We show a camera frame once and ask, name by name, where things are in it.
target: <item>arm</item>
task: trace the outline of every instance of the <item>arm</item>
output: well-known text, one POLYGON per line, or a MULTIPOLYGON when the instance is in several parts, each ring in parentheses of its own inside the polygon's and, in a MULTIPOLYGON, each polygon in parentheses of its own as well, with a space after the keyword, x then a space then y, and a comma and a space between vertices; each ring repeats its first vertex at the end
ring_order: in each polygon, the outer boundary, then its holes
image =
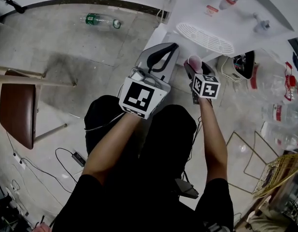
POLYGON ((102 185, 108 171, 114 167, 141 118, 126 113, 99 141, 89 155, 82 175, 95 177, 102 185))
POLYGON ((199 99, 203 125, 205 157, 207 163, 207 183, 216 178, 227 180, 227 147, 211 103, 199 99))

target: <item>brown chair seat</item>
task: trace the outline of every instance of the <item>brown chair seat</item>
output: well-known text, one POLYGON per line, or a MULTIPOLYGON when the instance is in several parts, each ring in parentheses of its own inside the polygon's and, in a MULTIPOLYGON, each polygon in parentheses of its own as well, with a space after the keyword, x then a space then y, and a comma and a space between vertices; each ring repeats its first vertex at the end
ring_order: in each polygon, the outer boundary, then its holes
MULTIPOLYGON (((24 76, 8 70, 5 75, 24 76)), ((34 110, 36 87, 31 84, 2 84, 0 123, 19 143, 28 149, 34 145, 34 110)))

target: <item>plastic bottle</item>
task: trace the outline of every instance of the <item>plastic bottle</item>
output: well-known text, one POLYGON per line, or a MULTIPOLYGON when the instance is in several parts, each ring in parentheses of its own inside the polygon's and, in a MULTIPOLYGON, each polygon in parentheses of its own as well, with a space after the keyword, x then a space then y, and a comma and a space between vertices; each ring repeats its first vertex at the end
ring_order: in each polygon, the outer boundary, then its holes
POLYGON ((249 95, 268 103, 295 103, 297 82, 286 73, 285 66, 276 62, 255 65, 250 80, 234 83, 234 89, 242 95, 249 95))
POLYGON ((266 104, 262 107, 263 119, 286 128, 298 127, 298 107, 266 104))
POLYGON ((268 143, 285 150, 298 149, 298 129, 287 130, 278 125, 264 123, 261 134, 268 143))
POLYGON ((82 23, 98 26, 99 28, 104 29, 119 29, 121 27, 121 22, 110 15, 106 14, 95 14, 95 13, 88 13, 84 14, 80 18, 82 23))

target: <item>wooden chair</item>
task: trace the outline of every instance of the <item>wooden chair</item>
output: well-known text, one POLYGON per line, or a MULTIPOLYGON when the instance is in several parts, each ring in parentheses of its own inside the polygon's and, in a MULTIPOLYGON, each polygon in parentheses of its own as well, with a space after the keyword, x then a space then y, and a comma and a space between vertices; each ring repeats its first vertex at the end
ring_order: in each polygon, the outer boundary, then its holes
POLYGON ((61 125, 45 134, 35 136, 37 103, 40 85, 74 87, 75 84, 55 83, 42 80, 44 74, 0 66, 2 84, 0 93, 0 124, 19 143, 32 149, 34 143, 67 127, 61 125))

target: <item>wire basket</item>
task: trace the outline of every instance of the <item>wire basket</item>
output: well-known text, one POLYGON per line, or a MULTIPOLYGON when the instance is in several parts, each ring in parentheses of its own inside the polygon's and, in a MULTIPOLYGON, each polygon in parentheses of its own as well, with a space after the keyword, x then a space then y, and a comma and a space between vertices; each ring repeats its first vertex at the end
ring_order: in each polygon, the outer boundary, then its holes
POLYGON ((255 198, 265 196, 298 172, 298 154, 284 155, 268 163, 253 192, 255 198))

